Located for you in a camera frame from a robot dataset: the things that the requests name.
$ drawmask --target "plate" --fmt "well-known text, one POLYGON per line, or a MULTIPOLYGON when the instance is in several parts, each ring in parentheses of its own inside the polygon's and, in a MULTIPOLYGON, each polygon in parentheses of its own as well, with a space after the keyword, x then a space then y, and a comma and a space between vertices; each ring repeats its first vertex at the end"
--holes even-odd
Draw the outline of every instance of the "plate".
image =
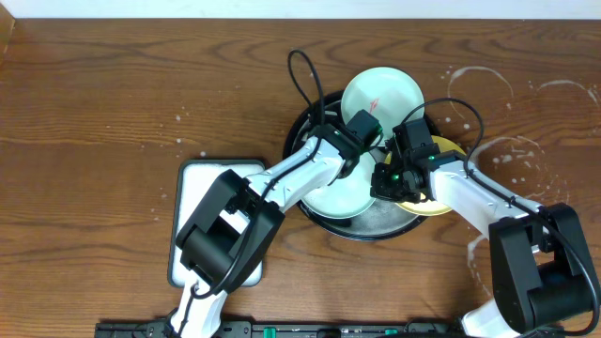
MULTIPOLYGON (((340 100, 343 91, 337 91, 328 94, 325 98, 325 104, 328 111, 334 112, 327 118, 333 118, 338 122, 343 122, 341 114, 340 100)), ((299 118, 290 128, 286 136, 283 157, 287 158, 293 152, 302 147, 304 134, 306 133, 307 116, 309 110, 300 114, 299 118)), ((425 117, 428 128, 433 134, 438 134, 436 126, 430 119, 425 117)), ((372 150, 371 155, 376 161, 384 161, 386 155, 381 151, 372 150)), ((300 200, 297 206, 309 220, 321 226, 325 230, 340 236, 356 240, 382 240, 395 238, 403 235, 421 224, 426 217, 412 214, 400 208, 396 203, 376 199, 374 203, 364 212, 355 217, 344 219, 331 219, 323 217, 313 212, 307 205, 300 200)))
MULTIPOLYGON (((422 90, 404 71, 378 67, 360 73, 348 84, 342 97, 342 118, 348 123, 361 109, 367 111, 382 126, 384 138, 381 142, 384 142, 393 137, 393 128, 422 103, 422 90)), ((424 108, 413 114, 409 121, 423 116, 424 108)))
POLYGON ((369 195, 375 165, 374 158, 364 153, 348 177, 336 179, 329 186, 307 193, 301 201, 314 213, 330 219, 357 216, 376 200, 369 195))

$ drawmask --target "red mark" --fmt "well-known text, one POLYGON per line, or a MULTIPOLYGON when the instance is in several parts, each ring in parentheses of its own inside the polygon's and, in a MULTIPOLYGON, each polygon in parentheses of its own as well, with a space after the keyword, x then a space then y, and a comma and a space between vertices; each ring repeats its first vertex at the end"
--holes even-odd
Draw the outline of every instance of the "red mark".
POLYGON ((372 112, 374 111, 374 109, 376 109, 376 107, 378 107, 378 101, 379 101, 379 98, 373 100, 370 103, 371 106, 369 107, 369 114, 372 114, 372 112))

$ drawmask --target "wood grain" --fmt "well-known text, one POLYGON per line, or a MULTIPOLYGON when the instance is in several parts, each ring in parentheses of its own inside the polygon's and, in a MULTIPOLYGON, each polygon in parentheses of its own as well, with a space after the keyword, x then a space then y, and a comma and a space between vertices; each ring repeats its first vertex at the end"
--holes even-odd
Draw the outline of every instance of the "wood grain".
MULTIPOLYGON (((599 22, 22 20, 0 71, 0 336, 89 337, 101 320, 176 307, 180 290, 166 273, 177 169, 201 151, 281 159, 304 109, 285 69, 292 47, 311 55, 326 91, 394 66, 427 100, 449 91, 472 103, 485 142, 515 137, 483 152, 482 170, 546 204, 569 200, 601 267, 599 22), (511 88, 476 69, 449 85, 469 66, 495 70, 511 88), (574 84, 544 86, 558 80, 574 84), (513 160, 494 163, 500 155, 513 160)), ((314 98, 308 69, 296 71, 314 98)), ((447 104, 428 113, 469 146, 477 125, 457 109, 465 119, 447 104)), ((473 278, 467 264, 477 236, 449 213, 400 238, 351 241, 294 208, 263 281, 224 311, 262 321, 451 319, 488 298, 487 243, 473 278)))

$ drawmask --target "yellow plate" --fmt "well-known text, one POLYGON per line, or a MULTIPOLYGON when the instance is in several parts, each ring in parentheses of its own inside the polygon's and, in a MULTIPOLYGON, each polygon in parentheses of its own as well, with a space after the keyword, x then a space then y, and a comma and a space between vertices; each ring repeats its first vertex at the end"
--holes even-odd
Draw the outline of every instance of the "yellow plate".
MULTIPOLYGON (((453 143, 453 141, 447 140, 447 139, 439 137, 439 136, 432 136, 432 141, 434 141, 434 143, 439 145, 439 149, 440 149, 441 153, 445 152, 445 151, 449 151, 449 150, 456 150, 456 151, 462 153, 463 155, 466 154, 463 151, 463 149, 461 149, 458 145, 453 143)), ((388 156, 386 157, 386 160, 384 160, 384 163, 389 164, 391 162, 391 156, 392 156, 391 154, 388 154, 388 156)), ((438 215, 442 215, 443 213, 451 211, 450 207, 447 207, 437 201, 426 201, 426 202, 422 202, 422 203, 404 202, 404 203, 397 203, 397 205, 408 212, 414 213, 416 215, 422 215, 422 216, 438 216, 438 215)))

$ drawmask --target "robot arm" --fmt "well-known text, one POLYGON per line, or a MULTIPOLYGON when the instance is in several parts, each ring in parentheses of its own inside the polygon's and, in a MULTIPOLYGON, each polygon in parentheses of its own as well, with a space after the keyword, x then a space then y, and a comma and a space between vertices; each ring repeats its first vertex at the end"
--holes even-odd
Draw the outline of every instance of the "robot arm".
POLYGON ((519 197, 478 172, 473 163, 468 163, 468 176, 463 155, 440 153, 423 120, 398 126, 394 133, 389 145, 393 160, 377 164, 372 194, 397 202, 418 202, 424 194, 455 210, 490 241, 494 299, 464 316, 467 335, 515 337, 592 310, 593 295, 578 262, 546 231, 550 227, 569 240, 592 272, 599 295, 593 261, 572 208, 544 207, 519 197), (533 248, 554 253, 554 260, 537 266, 533 248))
MULTIPOLYGON (((171 317, 171 326, 180 333, 181 337, 210 337, 219 328, 221 324, 220 314, 227 294, 239 285, 222 290, 218 294, 211 295, 203 300, 193 300, 191 298, 193 289, 197 294, 208 292, 209 283, 221 278, 229 268, 234 255, 232 250, 250 222, 248 215, 252 212, 251 207, 244 207, 243 204, 245 203, 246 206, 249 202, 252 204, 252 199, 260 196, 274 177, 310 156, 316 144, 317 138, 313 136, 307 140, 304 147, 298 152, 262 173, 247 176, 242 180, 234 172, 226 172, 218 177, 216 183, 211 186, 206 196, 215 198, 215 196, 224 192, 223 187, 238 183, 237 196, 233 196, 232 199, 239 204, 235 207, 235 212, 230 214, 223 210, 228 209, 227 204, 223 207, 221 205, 207 206, 206 204, 203 205, 204 201, 201 202, 191 219, 180 231, 180 235, 177 236, 177 245, 181 245, 180 248, 183 251, 181 263, 188 269, 192 267, 186 279, 179 308, 171 317), (242 195, 246 201, 236 201, 236 198, 242 195), (206 227, 207 231, 202 231, 202 227, 199 227, 199 225, 206 224, 208 220, 202 219, 201 215, 203 213, 215 214, 216 211, 219 211, 219 216, 211 226, 206 227), (229 233, 229 235, 215 234, 216 232, 229 233), (187 320, 187 324, 182 329, 182 321, 184 320, 187 320)), ((334 146, 329 142, 322 142, 312 161, 308 161, 278 181, 265 199, 267 203, 272 203, 270 214, 274 216, 267 217, 267 213, 259 216, 272 220, 258 224, 258 230, 262 234, 270 234, 269 238, 259 238, 255 245, 251 244, 255 253, 249 253, 247 256, 252 256, 254 259, 249 259, 244 263, 247 267, 245 270, 235 272, 239 276, 238 281, 246 280, 248 278, 247 274, 250 275, 248 272, 252 272, 258 265, 270 244, 270 240, 279 228, 281 220, 284 219, 284 212, 294 206, 308 192, 334 181, 340 174, 344 163, 345 161, 334 146)))

